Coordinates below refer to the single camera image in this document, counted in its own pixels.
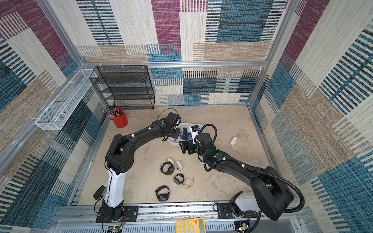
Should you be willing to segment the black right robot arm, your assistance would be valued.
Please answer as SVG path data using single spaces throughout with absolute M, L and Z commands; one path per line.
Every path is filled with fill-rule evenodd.
M 283 213 L 294 213 L 304 206 L 301 199 L 297 207 L 290 207 L 294 200 L 292 191 L 297 188 L 281 178 L 274 168 L 253 167 L 233 158 L 217 149 L 207 133 L 198 135 L 195 140 L 180 141 L 179 146 L 182 153 L 196 153 L 206 170 L 229 174 L 252 189 L 252 194 L 240 191 L 230 200 L 234 217 L 242 217 L 248 211 L 259 211 L 271 220 L 278 220 Z

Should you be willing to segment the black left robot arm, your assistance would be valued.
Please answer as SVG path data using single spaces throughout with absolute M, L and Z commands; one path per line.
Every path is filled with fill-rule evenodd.
M 97 223 L 118 222 L 129 214 L 123 208 L 123 188 L 127 172 L 134 164 L 135 151 L 144 144 L 163 137 L 177 138 L 181 117 L 170 112 L 166 118 L 153 121 L 150 126 L 129 135 L 116 135 L 105 156 L 104 168 L 108 171 L 108 181 L 93 195 L 101 200 L 102 205 L 97 212 Z

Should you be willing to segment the translucent blue watch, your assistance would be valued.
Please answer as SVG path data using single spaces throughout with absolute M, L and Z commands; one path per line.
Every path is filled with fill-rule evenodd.
M 182 140 L 184 140 L 184 141 L 188 141 L 188 140 L 189 140 L 189 137 L 190 137 L 190 133 L 189 133 L 188 131 L 186 131 L 186 130 L 182 130 L 182 131 L 180 132 L 179 137 L 180 137 Z

